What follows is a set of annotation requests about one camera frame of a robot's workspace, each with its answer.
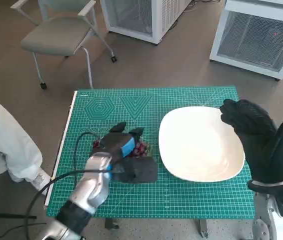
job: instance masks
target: white pants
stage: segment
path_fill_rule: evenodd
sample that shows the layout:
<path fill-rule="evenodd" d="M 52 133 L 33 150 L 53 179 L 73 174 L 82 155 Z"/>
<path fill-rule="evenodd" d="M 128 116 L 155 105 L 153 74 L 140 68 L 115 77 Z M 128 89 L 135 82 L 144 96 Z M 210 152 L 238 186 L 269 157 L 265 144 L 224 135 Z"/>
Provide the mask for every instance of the white pants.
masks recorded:
<path fill-rule="evenodd" d="M 34 180 L 43 157 L 25 130 L 0 105 L 0 174 L 9 171 L 12 179 Z"/>

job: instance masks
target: cutting mat grid lines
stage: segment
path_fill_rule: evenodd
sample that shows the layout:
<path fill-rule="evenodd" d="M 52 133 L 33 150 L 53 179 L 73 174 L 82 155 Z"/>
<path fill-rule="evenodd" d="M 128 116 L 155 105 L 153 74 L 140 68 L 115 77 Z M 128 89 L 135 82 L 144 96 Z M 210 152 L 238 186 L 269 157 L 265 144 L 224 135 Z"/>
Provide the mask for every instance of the cutting mat grid lines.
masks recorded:
<path fill-rule="evenodd" d="M 111 182 L 109 197 L 96 217 L 251 219 L 255 209 L 253 193 L 246 184 L 251 179 L 247 164 L 230 180 L 194 183 L 171 175 L 160 158 L 158 132 L 165 114 L 188 106 L 218 108 L 227 98 L 238 99 L 234 86 L 79 90 L 65 130 L 57 176 L 73 170 L 75 142 L 81 133 L 91 131 L 103 136 L 115 124 L 127 122 L 126 130 L 145 127 L 142 139 L 152 145 L 158 180 L 139 185 Z M 78 169 L 85 167 L 94 140 L 89 135 L 80 141 Z M 69 176 L 54 184 L 48 216 L 57 214 L 73 190 L 73 181 L 74 177 Z"/>

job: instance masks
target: floor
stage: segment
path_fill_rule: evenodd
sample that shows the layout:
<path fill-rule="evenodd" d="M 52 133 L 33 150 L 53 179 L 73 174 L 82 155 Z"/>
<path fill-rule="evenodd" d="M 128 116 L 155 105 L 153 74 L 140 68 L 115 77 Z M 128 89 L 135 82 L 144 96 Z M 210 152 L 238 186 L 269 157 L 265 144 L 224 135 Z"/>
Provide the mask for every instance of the floor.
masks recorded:
<path fill-rule="evenodd" d="M 39 56 L 42 75 L 48 85 L 39 85 L 32 55 L 19 47 L 21 39 L 34 26 L 9 7 L 14 0 L 0 0 L 0 103 L 11 112 L 32 137 L 43 154 L 42 167 L 51 173 L 73 93 L 88 88 L 85 55 L 78 52 L 64 59 Z M 268 110 L 277 124 L 283 120 L 283 80 L 222 63 L 210 62 L 209 54 L 217 28 L 221 3 L 199 3 L 185 12 L 176 27 L 158 46 L 108 33 L 99 3 L 95 7 L 100 31 L 116 52 L 112 63 L 108 52 L 96 38 L 87 47 L 95 88 L 140 88 L 167 86 L 235 85 L 241 98 L 254 101 Z M 25 6 L 40 19 L 37 1 Z M 35 190 L 27 182 L 14 183 L 8 174 L 0 175 L 0 212 L 24 213 Z M 40 199 L 33 214 L 46 222 Z M 21 224 L 19 220 L 0 220 L 0 233 Z M 107 231 L 102 219 L 94 219 L 86 228 L 88 239 L 201 239 L 196 221 L 190 219 L 121 219 L 120 229 Z M 210 239 L 234 240 L 251 237 L 251 221 L 209 220 Z M 32 227 L 35 238 L 41 226 Z M 3 239 L 25 239 L 21 229 Z"/>

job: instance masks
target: gray chair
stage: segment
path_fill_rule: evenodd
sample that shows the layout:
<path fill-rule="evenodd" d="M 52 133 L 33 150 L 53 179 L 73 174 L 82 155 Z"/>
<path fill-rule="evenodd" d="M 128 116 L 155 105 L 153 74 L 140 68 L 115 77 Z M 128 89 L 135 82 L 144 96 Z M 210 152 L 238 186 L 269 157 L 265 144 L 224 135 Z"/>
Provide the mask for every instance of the gray chair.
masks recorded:
<path fill-rule="evenodd" d="M 92 35 L 96 35 L 105 44 L 111 53 L 111 61 L 114 63 L 117 58 L 113 50 L 105 42 L 97 30 L 97 21 L 94 11 L 94 0 L 38 0 L 42 23 L 38 24 L 31 16 L 22 10 L 22 6 L 28 0 L 18 0 L 12 9 L 17 10 L 37 27 L 30 32 L 22 41 L 21 47 L 31 51 L 40 79 L 40 86 L 46 89 L 36 53 L 69 57 L 74 55 L 78 49 L 83 49 L 87 58 L 87 69 L 90 87 L 93 89 L 92 73 L 89 52 L 83 47 L 83 43 Z M 59 16 L 49 18 L 48 8 L 55 12 L 76 12 L 77 16 Z"/>

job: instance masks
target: white air purifier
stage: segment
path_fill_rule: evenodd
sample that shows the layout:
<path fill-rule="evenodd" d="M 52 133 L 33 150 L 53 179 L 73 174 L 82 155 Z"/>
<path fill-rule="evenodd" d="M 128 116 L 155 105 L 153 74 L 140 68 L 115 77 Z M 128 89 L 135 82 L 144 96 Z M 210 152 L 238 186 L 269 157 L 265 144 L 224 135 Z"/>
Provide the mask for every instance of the white air purifier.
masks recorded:
<path fill-rule="evenodd" d="M 191 0 L 101 0 L 108 31 L 158 44 Z"/>
<path fill-rule="evenodd" d="M 210 59 L 283 79 L 283 0 L 227 0 Z"/>

